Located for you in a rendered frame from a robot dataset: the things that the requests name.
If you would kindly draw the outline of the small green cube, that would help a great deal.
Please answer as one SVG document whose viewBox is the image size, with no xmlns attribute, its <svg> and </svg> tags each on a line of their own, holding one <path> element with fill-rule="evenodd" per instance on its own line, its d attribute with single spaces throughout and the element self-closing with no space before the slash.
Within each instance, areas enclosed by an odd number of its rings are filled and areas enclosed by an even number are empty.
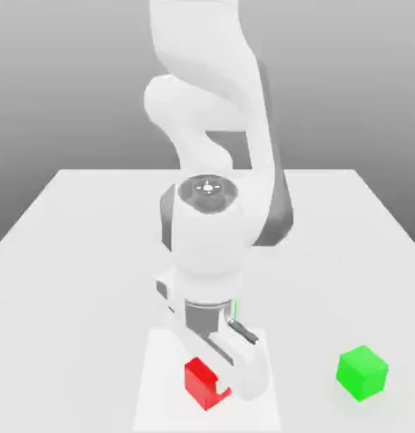
<svg viewBox="0 0 415 433">
<path fill-rule="evenodd" d="M 382 392 L 389 365 L 366 345 L 340 355 L 336 380 L 359 402 Z"/>
</svg>

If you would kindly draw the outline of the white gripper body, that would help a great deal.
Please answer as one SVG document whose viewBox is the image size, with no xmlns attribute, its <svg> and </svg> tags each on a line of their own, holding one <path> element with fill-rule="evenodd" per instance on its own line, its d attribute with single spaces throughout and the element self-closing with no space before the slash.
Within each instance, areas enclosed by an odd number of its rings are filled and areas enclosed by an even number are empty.
<svg viewBox="0 0 415 433">
<path fill-rule="evenodd" d="M 234 367 L 232 391 L 244 401 L 262 395 L 270 382 L 270 361 L 261 329 L 241 330 L 233 319 L 220 318 L 219 330 L 207 337 L 186 327 L 170 315 L 171 329 L 188 354 L 200 358 L 214 373 L 225 366 Z"/>
</svg>

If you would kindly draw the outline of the small red cube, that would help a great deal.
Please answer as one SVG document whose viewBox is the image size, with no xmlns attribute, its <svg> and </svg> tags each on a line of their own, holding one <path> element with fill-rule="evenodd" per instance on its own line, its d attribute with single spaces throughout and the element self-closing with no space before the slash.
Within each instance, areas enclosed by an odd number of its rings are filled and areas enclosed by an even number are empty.
<svg viewBox="0 0 415 433">
<path fill-rule="evenodd" d="M 204 411 L 232 395 L 230 387 L 218 392 L 217 382 L 217 375 L 200 358 L 194 357 L 184 365 L 185 389 Z"/>
</svg>

